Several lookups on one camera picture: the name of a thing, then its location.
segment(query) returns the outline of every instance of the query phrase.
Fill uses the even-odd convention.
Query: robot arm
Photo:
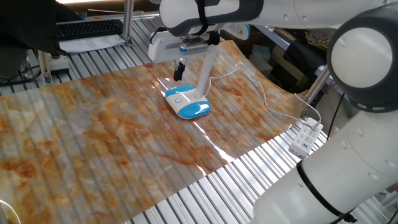
[[[172,35],[197,34],[202,29],[203,18],[197,1],[200,0],[162,0],[160,17]],[[204,14],[210,24],[207,32],[235,22],[295,29],[336,27],[363,11],[382,5],[382,1],[377,0],[203,1]]]

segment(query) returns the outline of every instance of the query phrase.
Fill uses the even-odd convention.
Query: black keyboard
[[[59,40],[75,40],[87,37],[121,34],[123,23],[119,19],[105,21],[57,24]]]

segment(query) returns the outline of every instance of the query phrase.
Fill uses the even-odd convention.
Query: metal table surface
[[[81,54],[68,54],[70,72],[53,76],[55,83],[69,82],[128,67],[151,63],[147,55],[150,33],[162,25],[158,16],[133,21],[134,46],[121,45]],[[38,65],[33,51],[29,63]],[[44,80],[0,87],[1,95],[45,86]],[[247,223],[252,218],[256,199],[273,183],[291,170],[300,160],[288,151],[301,124],[253,149],[239,159],[189,185],[144,213],[130,219],[131,223]],[[318,137],[311,153],[326,141]],[[385,211],[372,197],[358,206],[353,215],[357,223],[387,223],[392,213]]]

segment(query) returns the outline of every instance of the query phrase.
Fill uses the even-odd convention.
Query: orange marble pattern
[[[167,89],[195,85],[152,63],[0,98],[0,199],[23,223],[116,223],[143,212],[285,131],[293,122],[264,106],[240,71],[215,81],[211,112],[179,118]],[[233,42],[220,43],[211,76],[235,66],[259,80],[270,107],[298,116],[303,104],[263,77]]]

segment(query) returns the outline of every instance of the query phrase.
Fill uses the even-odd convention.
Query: blue and white desk lamp
[[[247,40],[250,36],[250,28],[247,24],[232,24],[225,31],[243,40]],[[197,87],[182,85],[166,91],[166,101],[181,118],[197,118],[209,113],[211,109],[209,101],[203,96],[203,92],[216,58],[218,46],[212,45],[210,47],[213,47],[213,50],[206,54]]]

